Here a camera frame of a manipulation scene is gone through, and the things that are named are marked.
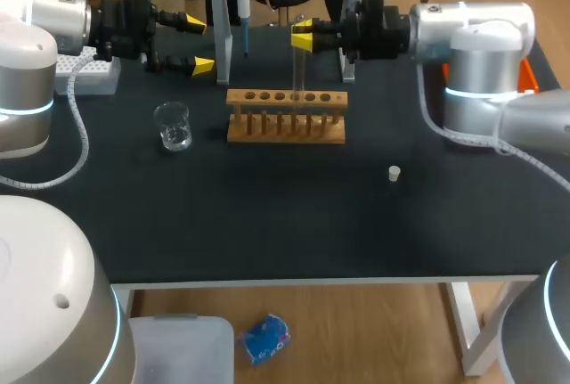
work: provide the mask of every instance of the wooden floor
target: wooden floor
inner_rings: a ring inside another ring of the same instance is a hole
[[[399,5],[401,12],[417,2],[386,1]],[[566,0],[518,1],[533,7],[537,37],[558,81],[569,87],[570,71],[565,70],[565,63],[570,54],[570,12]],[[204,0],[153,2],[160,9],[185,10],[204,18]],[[322,0],[296,7],[291,18],[297,13],[326,17]],[[276,18],[276,14],[254,3],[252,24],[262,25]],[[471,285],[479,312],[500,286]],[[504,382],[497,365],[479,380],[462,376],[448,299],[442,288],[413,284],[156,290],[137,294],[134,313],[222,316],[233,325],[236,335],[268,313],[282,317],[290,327],[290,346],[259,368],[248,366],[236,355],[237,384]]]

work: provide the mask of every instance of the black tabletop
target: black tabletop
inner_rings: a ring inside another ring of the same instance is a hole
[[[290,88],[289,32],[250,36],[248,59],[234,36],[231,87]],[[214,57],[211,37],[160,29],[158,47]],[[538,46],[531,63],[542,89],[558,86]],[[570,250],[568,193],[520,159],[466,151],[432,133],[407,57],[357,62],[353,85],[339,83],[334,53],[308,60],[306,89],[349,93],[346,145],[228,144],[226,87],[213,74],[122,65],[114,96],[79,99],[91,142],[81,172],[43,192],[0,188],[69,215],[112,282],[537,274]],[[437,109],[441,70],[428,72]],[[190,109],[189,150],[160,148],[152,112],[166,101]],[[58,98],[46,147],[1,161],[0,172],[41,182],[78,154]],[[569,158],[535,155],[570,176]],[[391,165],[402,169],[395,184]]]

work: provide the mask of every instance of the test tube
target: test tube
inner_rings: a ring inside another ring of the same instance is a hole
[[[293,47],[293,102],[300,102],[305,94],[305,60],[306,51]]]

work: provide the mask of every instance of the cable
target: cable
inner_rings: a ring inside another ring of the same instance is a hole
[[[570,182],[568,182],[564,177],[559,175],[556,171],[548,167],[546,164],[537,160],[532,155],[522,150],[519,150],[517,147],[511,145],[510,143],[502,141],[501,139],[499,139],[499,137],[496,134],[495,136],[468,135],[468,134],[443,130],[441,127],[437,126],[436,123],[434,123],[432,119],[429,117],[428,105],[426,104],[426,90],[424,88],[424,73],[422,66],[418,65],[417,70],[418,70],[419,107],[421,109],[421,116],[424,118],[424,121],[426,121],[427,126],[431,128],[434,132],[453,142],[460,143],[463,145],[496,148],[500,149],[503,152],[506,152],[507,154],[515,155],[520,159],[526,161],[527,163],[530,163],[533,166],[537,167],[547,176],[550,176],[552,179],[554,179],[554,181],[559,183],[565,190],[570,192]]]
[[[8,177],[0,176],[0,184],[11,186],[12,188],[18,188],[20,190],[43,190],[45,188],[51,188],[55,185],[59,185],[73,177],[87,161],[87,155],[89,154],[89,138],[87,137],[87,130],[83,124],[83,119],[79,114],[79,109],[75,102],[75,78],[79,71],[85,67],[88,63],[96,60],[94,56],[86,56],[81,59],[71,70],[71,75],[68,79],[68,101],[69,107],[71,109],[71,114],[77,125],[77,130],[79,132],[79,137],[81,138],[81,155],[76,165],[65,175],[57,177],[49,182],[42,182],[40,184],[29,184],[27,182],[20,182],[10,179]]]

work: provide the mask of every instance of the table leg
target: table leg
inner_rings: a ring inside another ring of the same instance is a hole
[[[461,345],[461,364],[466,376],[481,376],[497,359],[497,333],[499,323],[507,307],[529,282],[512,282],[501,292],[501,299],[495,302],[495,310],[483,329],[479,321],[473,298],[466,282],[446,283],[453,319]]]
[[[126,317],[129,318],[131,316],[131,310],[133,309],[134,290],[124,289],[120,284],[113,284],[111,287],[117,294],[118,303],[121,305],[121,308],[123,308],[123,312]]]

